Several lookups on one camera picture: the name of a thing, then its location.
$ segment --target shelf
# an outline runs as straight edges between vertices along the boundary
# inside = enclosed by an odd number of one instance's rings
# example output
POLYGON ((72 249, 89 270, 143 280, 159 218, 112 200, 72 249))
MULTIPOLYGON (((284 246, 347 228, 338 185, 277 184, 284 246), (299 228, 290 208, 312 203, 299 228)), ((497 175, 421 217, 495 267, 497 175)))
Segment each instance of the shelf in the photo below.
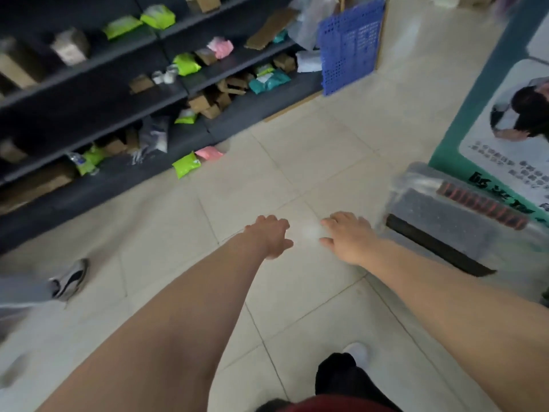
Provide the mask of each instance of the shelf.
POLYGON ((139 165, 132 165, 131 156, 125 153, 105 159, 97 175, 78 178, 0 217, 0 254, 164 172, 177 159, 211 144, 213 138, 198 120, 193 125, 176 124, 170 130, 168 153, 152 152, 139 165))
POLYGON ((7 95, 4 99, 0 100, 0 110, 62 82, 68 81, 77 75, 88 72, 93 68, 97 68, 102 64, 106 64, 120 56, 152 44, 156 40, 156 34, 147 25, 139 26, 132 32, 124 34, 114 41, 107 41, 105 39, 102 43, 97 43, 92 46, 90 58, 85 62, 75 66, 65 66, 57 72, 47 76, 46 79, 39 84, 26 89, 18 89, 7 95))
POLYGON ((66 152, 87 145, 98 138, 127 126, 157 110, 160 110, 187 96, 182 85, 162 84, 139 94, 128 96, 123 101, 105 107, 99 112, 88 112, 89 119, 68 124, 65 132, 56 133, 55 140, 39 155, 30 156, 6 173, 3 183, 11 182, 33 170, 60 158, 66 152))
POLYGON ((219 117, 206 120, 205 124, 216 142, 221 142, 322 90, 321 72, 292 72, 289 76, 292 78, 290 82, 271 91, 261 94, 250 91, 243 96, 235 96, 219 117))
POLYGON ((166 30, 159 32, 159 37, 160 39, 165 39, 169 36, 181 32, 182 30, 185 30, 186 28, 189 28, 190 26, 194 26, 201 21, 208 20, 218 15, 219 13, 223 13, 224 11, 231 9, 232 7, 245 3, 246 1, 249 0, 227 0, 223 4, 221 4, 221 6, 217 10, 213 10, 208 13, 190 13, 181 20, 177 21, 173 26, 170 26, 166 30))
POLYGON ((266 61, 271 56, 280 53, 289 47, 295 45, 291 39, 281 43, 271 43, 263 50, 248 49, 240 46, 236 47, 229 56, 223 58, 213 65, 204 66, 199 72, 182 78, 183 85, 189 91, 189 95, 204 89, 216 82, 221 81, 230 75, 235 74, 252 65, 256 65, 262 61, 266 61))

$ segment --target shoe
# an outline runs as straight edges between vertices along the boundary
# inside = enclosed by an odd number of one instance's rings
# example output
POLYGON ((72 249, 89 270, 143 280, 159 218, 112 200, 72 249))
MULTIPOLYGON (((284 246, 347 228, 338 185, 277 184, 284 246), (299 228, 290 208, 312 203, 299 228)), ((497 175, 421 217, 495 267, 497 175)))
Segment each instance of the shoe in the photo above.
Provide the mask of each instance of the shoe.
POLYGON ((366 371, 368 368, 368 348, 359 342, 351 343, 343 349, 344 353, 353 356, 356 366, 366 371))
POLYGON ((88 274, 89 260, 80 259, 75 262, 67 273, 50 279, 53 286, 53 299, 67 302, 80 289, 88 274))

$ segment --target person on poster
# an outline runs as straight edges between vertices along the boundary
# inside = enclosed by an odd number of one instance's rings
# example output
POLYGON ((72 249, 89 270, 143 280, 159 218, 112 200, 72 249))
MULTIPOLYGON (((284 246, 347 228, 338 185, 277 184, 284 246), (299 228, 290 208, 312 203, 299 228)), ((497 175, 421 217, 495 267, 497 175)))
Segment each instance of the person on poster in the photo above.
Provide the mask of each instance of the person on poster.
POLYGON ((492 107, 490 127, 495 137, 511 142, 539 135, 549 141, 549 77, 505 91, 492 107))

